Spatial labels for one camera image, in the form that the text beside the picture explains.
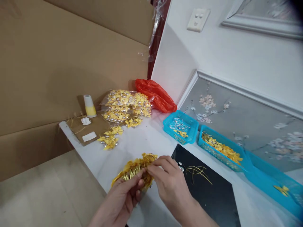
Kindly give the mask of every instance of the cardboard sheet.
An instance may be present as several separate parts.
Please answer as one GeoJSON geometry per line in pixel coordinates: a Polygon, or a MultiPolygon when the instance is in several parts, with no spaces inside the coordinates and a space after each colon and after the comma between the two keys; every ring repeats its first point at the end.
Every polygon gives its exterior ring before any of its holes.
{"type": "Polygon", "coordinates": [[[102,117],[100,112],[97,112],[97,116],[94,118],[90,118],[90,121],[92,122],[89,125],[83,125],[81,122],[82,117],[72,118],[66,121],[67,125],[70,127],[70,129],[73,131],[75,136],[78,138],[78,140],[85,146],[87,144],[90,144],[91,142],[94,142],[99,138],[100,135],[103,135],[104,132],[108,131],[110,129],[110,125],[108,122],[102,117]],[[97,137],[84,142],[83,136],[95,132],[97,137]]]}
{"type": "Polygon", "coordinates": [[[58,122],[0,136],[0,182],[70,150],[58,122]]]}
{"type": "Polygon", "coordinates": [[[0,135],[80,115],[78,96],[147,77],[147,46],[42,0],[14,0],[0,20],[0,135]]]}
{"type": "Polygon", "coordinates": [[[147,0],[45,0],[105,28],[149,45],[154,7],[147,0]]]}

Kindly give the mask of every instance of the yellow thread spool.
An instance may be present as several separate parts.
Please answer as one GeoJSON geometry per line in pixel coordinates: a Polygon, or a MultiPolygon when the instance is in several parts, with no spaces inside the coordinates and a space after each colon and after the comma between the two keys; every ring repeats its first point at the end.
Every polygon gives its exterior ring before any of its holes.
{"type": "Polygon", "coordinates": [[[92,102],[92,97],[90,95],[84,95],[84,102],[85,102],[85,110],[86,114],[89,118],[93,118],[97,116],[96,109],[92,102]]]}

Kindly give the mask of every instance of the hand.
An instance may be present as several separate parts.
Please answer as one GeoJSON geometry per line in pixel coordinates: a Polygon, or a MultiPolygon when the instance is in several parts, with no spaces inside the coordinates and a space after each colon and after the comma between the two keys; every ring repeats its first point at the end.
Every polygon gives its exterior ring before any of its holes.
{"type": "Polygon", "coordinates": [[[145,172],[142,169],[128,181],[117,180],[88,227],[125,227],[133,208],[141,200],[142,175],[145,172]]]}
{"type": "Polygon", "coordinates": [[[155,178],[160,198],[182,226],[218,226],[192,197],[183,172],[170,156],[159,157],[147,171],[155,178]]]}

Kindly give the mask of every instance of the right hand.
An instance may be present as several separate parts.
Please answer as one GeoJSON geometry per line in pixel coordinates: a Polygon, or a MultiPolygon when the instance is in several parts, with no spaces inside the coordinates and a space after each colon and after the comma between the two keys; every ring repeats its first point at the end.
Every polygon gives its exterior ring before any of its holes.
{"type": "Polygon", "coordinates": [[[192,197],[183,172],[170,156],[160,156],[147,171],[157,183],[161,200],[182,226],[217,226],[192,197]]]}

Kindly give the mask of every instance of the electrical outlet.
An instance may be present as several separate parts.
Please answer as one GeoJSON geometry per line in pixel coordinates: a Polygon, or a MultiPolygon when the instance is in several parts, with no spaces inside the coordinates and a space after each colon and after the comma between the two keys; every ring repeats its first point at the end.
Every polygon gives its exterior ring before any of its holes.
{"type": "Polygon", "coordinates": [[[187,30],[201,32],[210,12],[210,9],[194,9],[187,30]]]}

